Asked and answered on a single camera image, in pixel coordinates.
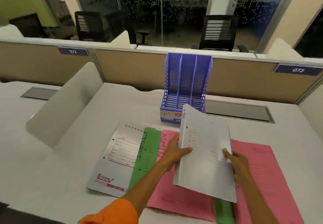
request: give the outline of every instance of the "green wall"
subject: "green wall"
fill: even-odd
[[[42,26],[57,26],[45,0],[0,0],[1,19],[9,20],[33,13],[38,14]]]

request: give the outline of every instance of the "desk organizer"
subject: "desk organizer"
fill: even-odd
[[[205,95],[211,70],[211,55],[168,53],[160,120],[181,123],[186,103],[205,113]]]

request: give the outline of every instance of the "orange sleeve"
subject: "orange sleeve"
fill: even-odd
[[[82,218],[78,224],[138,224],[138,215],[128,200],[118,198],[99,213]]]

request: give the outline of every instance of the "office chair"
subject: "office chair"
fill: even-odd
[[[235,15],[206,15],[202,37],[198,49],[232,51],[235,44],[239,17]],[[243,45],[237,46],[240,52],[249,52]]]
[[[24,37],[48,38],[36,13],[14,18],[9,20],[9,22],[15,25]]]
[[[107,42],[99,12],[76,11],[75,22],[80,41]]]
[[[130,44],[149,45],[145,42],[145,36],[149,35],[148,30],[135,30],[130,19],[123,12],[114,12],[105,16],[114,38],[118,37],[124,30],[128,31]],[[137,43],[136,33],[141,34],[141,43]]]

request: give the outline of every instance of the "hand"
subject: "hand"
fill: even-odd
[[[227,159],[231,160],[232,168],[235,172],[235,179],[238,183],[244,184],[245,182],[252,180],[249,162],[245,156],[235,151],[233,151],[233,155],[231,155],[226,148],[223,149],[223,154]]]
[[[190,153],[193,149],[191,147],[186,148],[178,148],[178,138],[179,133],[177,133],[169,142],[167,145],[167,148],[159,160],[160,163],[164,163],[166,165],[166,171],[169,171],[172,169],[173,165],[180,161],[180,159]]]

